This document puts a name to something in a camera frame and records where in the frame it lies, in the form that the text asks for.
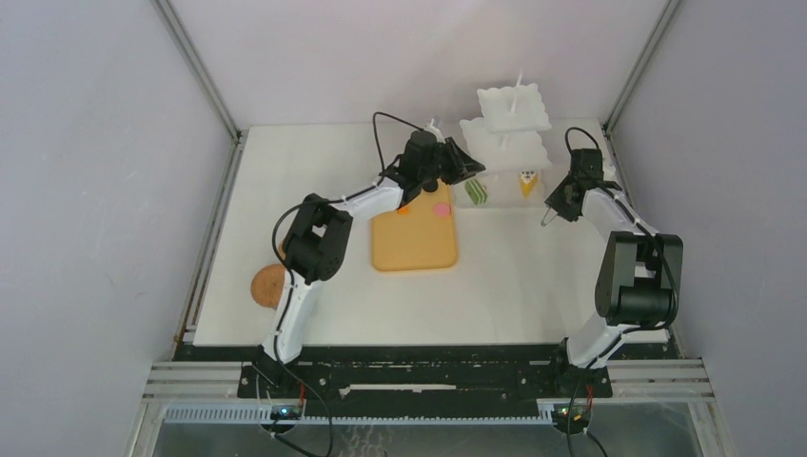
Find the yellow cutting board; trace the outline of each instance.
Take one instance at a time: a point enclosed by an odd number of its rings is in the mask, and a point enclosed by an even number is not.
[[[442,181],[409,205],[373,218],[371,250],[378,271],[449,268],[457,263],[451,190]]]

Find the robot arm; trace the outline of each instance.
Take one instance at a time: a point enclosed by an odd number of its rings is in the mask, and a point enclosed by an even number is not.
[[[483,170],[482,164],[452,138],[443,139],[430,124],[412,133],[403,154],[367,189],[340,200],[308,195],[283,241],[285,285],[272,331],[262,344],[264,352],[282,364],[300,355],[306,318],[323,281],[342,266],[354,220],[366,221],[401,208],[422,190],[437,190],[438,179],[453,185]]]
[[[603,180],[599,149],[569,152],[569,173],[546,205],[569,222],[584,217],[607,246],[594,292],[596,312],[564,342],[564,362],[596,369],[630,333],[667,328],[675,320],[683,245],[678,236],[643,223],[619,185]]]

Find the cookie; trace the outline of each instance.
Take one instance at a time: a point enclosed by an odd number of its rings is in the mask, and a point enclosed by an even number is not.
[[[277,309],[285,282],[285,267],[280,264],[261,268],[252,278],[252,300],[264,308]]]

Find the white wall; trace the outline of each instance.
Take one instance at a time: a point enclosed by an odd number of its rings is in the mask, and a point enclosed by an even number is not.
[[[240,127],[480,115],[538,82],[550,116],[604,121],[665,0],[175,0]]]
[[[0,44],[0,454],[121,455],[228,140],[148,0],[6,0]]]
[[[616,134],[684,242],[683,343],[755,457],[807,448],[807,3],[775,3],[687,2]]]

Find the metal frame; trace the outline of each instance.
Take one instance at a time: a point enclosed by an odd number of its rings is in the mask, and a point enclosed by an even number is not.
[[[264,400],[236,397],[242,379],[238,362],[158,362],[151,369],[137,423],[129,438],[128,456],[152,455],[162,424],[270,424],[272,406]],[[612,398],[598,404],[684,403],[704,457],[733,457],[715,395],[703,362],[698,359],[611,361]],[[273,399],[273,405],[294,406],[297,399]],[[522,417],[442,419],[436,417],[334,417],[337,425],[543,425],[551,426],[555,406],[568,398],[542,398],[535,413]],[[323,425],[324,417],[305,417],[284,424]]]
[[[614,104],[614,107],[611,108],[611,112],[608,114],[608,119],[602,126],[602,129],[605,132],[605,138],[611,137],[611,133],[617,126],[617,123],[624,112],[625,106],[630,100],[631,95],[633,95],[634,89],[636,89],[636,85],[639,83],[644,71],[647,70],[647,66],[650,64],[650,61],[656,54],[656,51],[659,49],[661,39],[670,29],[670,26],[672,25],[673,20],[675,19],[676,14],[680,10],[683,3],[684,0],[667,0],[667,4],[661,11],[659,19],[656,21],[656,25],[653,27],[653,30],[650,32],[650,36],[647,38],[647,43],[644,44],[644,48],[642,48],[641,52],[639,53],[639,58],[636,60],[634,67],[631,69],[631,72],[628,75],[628,79],[625,81],[625,85],[620,91],[620,96],[617,97],[617,102]]]
[[[196,78],[196,81],[199,83],[199,88],[213,106],[213,109],[222,121],[230,138],[232,138],[233,141],[237,141],[240,134],[238,127],[235,125],[235,121],[229,113],[229,109],[226,107],[222,94],[213,83],[213,78],[210,77],[205,63],[202,62],[199,51],[193,46],[193,41],[190,40],[190,35],[182,24],[172,2],[170,0],[151,0],[151,5],[154,6],[160,18],[163,20],[166,30],[170,33],[171,38],[173,38],[183,58],[185,58],[185,61],[190,67],[190,72],[193,73],[193,77]]]

